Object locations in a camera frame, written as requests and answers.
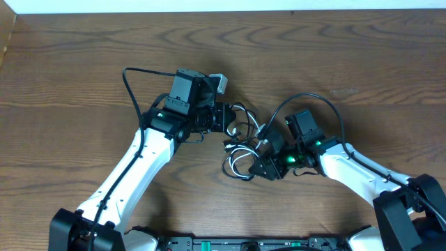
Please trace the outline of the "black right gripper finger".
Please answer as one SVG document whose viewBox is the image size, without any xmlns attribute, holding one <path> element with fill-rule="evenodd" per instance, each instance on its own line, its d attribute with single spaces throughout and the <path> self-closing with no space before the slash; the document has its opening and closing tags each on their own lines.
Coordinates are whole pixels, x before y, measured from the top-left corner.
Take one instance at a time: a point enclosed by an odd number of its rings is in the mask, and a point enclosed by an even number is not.
<svg viewBox="0 0 446 251">
<path fill-rule="evenodd" d="M 274 129 L 271 129 L 266 133 L 265 139 L 270 144 L 271 150 L 274 153 L 279 153 L 285 144 L 282 134 L 279 131 L 274 130 Z"/>
<path fill-rule="evenodd" d="M 273 156 L 263 155 L 254 161 L 252 166 L 248 169 L 248 172 L 252 175 L 274 181 L 275 179 L 279 178 L 277 165 L 278 162 Z"/>
</svg>

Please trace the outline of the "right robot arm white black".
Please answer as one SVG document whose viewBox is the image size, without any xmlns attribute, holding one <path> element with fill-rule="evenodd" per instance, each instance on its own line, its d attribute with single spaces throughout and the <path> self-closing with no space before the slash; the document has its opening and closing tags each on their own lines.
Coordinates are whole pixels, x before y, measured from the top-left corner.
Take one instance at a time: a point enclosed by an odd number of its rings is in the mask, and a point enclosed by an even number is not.
<svg viewBox="0 0 446 251">
<path fill-rule="evenodd" d="M 271 149 L 249 168 L 274 181 L 308 167 L 345 185 L 375 211 L 377 227 L 363 227 L 339 242 L 342 250 L 444 250 L 445 193 L 428 174 L 412 178 L 358 153 L 339 138 L 326 137 L 309 110 L 285 118 L 295 144 L 281 135 L 267 138 Z"/>
</svg>

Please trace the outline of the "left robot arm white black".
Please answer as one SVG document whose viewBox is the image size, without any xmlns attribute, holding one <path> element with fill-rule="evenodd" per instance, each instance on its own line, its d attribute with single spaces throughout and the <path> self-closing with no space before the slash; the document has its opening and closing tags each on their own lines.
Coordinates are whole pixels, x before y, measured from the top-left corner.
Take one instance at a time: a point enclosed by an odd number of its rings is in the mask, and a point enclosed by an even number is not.
<svg viewBox="0 0 446 251">
<path fill-rule="evenodd" d="M 190 135 L 226 132 L 236 115 L 217 101 L 228 79 L 222 74 L 179 68 L 169 93 L 160 94 L 104 183 L 74 212 L 60 209 L 49 226 L 49 250 L 158 250 L 159 239 L 145 229 L 128 230 L 134 208 L 160 169 Z"/>
</svg>

